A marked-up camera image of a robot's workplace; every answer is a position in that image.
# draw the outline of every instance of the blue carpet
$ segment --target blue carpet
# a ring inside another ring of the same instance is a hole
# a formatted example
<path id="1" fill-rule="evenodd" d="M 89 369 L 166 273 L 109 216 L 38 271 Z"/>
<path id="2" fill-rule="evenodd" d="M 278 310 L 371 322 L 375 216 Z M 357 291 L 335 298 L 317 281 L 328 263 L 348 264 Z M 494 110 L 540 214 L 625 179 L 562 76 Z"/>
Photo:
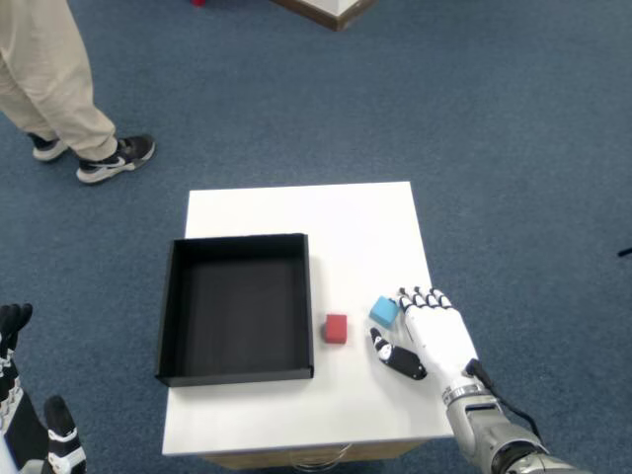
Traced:
<path id="1" fill-rule="evenodd" d="M 0 118 L 0 297 L 34 304 L 24 383 L 65 396 L 91 472 L 224 472 L 160 454 L 188 190 L 396 180 L 506 396 L 556 454 L 632 472 L 629 0 L 381 0 L 341 34 L 262 0 L 72 6 L 98 104 L 158 154 L 86 188 Z M 477 472 L 452 440 L 338 472 L 446 471 Z"/>

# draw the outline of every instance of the sneaker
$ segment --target sneaker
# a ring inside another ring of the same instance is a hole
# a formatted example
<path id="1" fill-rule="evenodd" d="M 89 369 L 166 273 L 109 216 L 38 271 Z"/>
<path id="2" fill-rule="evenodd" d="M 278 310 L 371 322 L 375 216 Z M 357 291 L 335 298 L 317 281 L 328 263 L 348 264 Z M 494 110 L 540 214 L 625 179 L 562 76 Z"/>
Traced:
<path id="1" fill-rule="evenodd" d="M 68 145 L 66 145 L 59 138 L 51 141 L 46 141 L 43 138 L 39 138 L 33 133 L 29 133 L 29 137 L 33 141 L 34 145 L 34 158 L 44 163 L 48 163 L 59 158 L 61 154 L 68 149 Z"/>
<path id="2" fill-rule="evenodd" d="M 156 143 L 149 135 L 131 136 L 118 141 L 114 155 L 101 161 L 80 160 L 77 178 L 94 185 L 123 171 L 134 171 L 147 163 L 154 154 Z"/>

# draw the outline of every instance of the person's leg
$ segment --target person's leg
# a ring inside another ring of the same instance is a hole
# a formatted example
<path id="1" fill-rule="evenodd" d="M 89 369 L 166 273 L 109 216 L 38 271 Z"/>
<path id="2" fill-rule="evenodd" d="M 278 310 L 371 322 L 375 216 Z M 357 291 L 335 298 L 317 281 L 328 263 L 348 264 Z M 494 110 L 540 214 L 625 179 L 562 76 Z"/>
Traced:
<path id="1" fill-rule="evenodd" d="M 94 105 L 88 55 L 66 0 L 0 0 L 0 54 L 23 92 L 12 87 L 2 93 L 12 121 L 28 121 L 19 112 L 26 110 L 20 99 L 26 96 L 39 112 L 34 132 L 41 138 L 51 139 L 54 130 L 90 161 L 116 152 L 115 126 Z"/>
<path id="2" fill-rule="evenodd" d="M 33 140 L 33 156 L 36 159 L 49 162 L 68 149 L 68 145 L 57 137 L 31 99 L 16 84 L 2 55 L 0 55 L 0 111 Z"/>
<path id="3" fill-rule="evenodd" d="M 38 137 L 51 141 L 57 134 L 50 128 L 48 122 L 41 116 L 22 89 L 16 84 L 9 72 L 7 64 L 0 54 L 0 111 L 2 111 L 15 126 L 26 133 L 33 133 Z"/>

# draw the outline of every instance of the white shoe sole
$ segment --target white shoe sole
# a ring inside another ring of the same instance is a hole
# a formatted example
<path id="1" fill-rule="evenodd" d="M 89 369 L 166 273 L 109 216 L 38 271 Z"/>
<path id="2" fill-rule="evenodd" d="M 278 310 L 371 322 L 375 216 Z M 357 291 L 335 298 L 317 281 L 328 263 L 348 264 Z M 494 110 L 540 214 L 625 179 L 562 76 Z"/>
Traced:
<path id="1" fill-rule="evenodd" d="M 38 150 L 37 148 L 33 149 L 33 157 L 42 161 L 42 163 L 48 163 L 52 160 L 55 160 L 61 156 L 61 154 L 68 149 L 68 145 L 66 145 L 63 141 L 57 140 L 55 146 L 50 148 L 49 150 Z"/>
<path id="2" fill-rule="evenodd" d="M 156 151 L 156 143 L 152 143 L 151 149 L 142 158 L 117 168 L 101 168 L 95 173 L 84 173 L 81 171 L 81 168 L 79 168 L 77 170 L 77 179 L 84 185 L 96 185 L 97 183 L 108 180 L 109 178 L 113 178 L 123 171 L 135 171 L 147 163 L 152 156 L 154 156 L 154 151 Z"/>

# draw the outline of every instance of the open black box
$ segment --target open black box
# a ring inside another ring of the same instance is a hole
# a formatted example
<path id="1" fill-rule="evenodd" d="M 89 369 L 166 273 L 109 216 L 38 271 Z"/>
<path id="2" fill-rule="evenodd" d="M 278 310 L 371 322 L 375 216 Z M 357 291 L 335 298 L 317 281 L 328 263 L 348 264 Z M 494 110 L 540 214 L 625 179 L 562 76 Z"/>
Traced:
<path id="1" fill-rule="evenodd" d="M 156 378 L 181 387 L 313 375 L 306 235 L 173 242 Z"/>

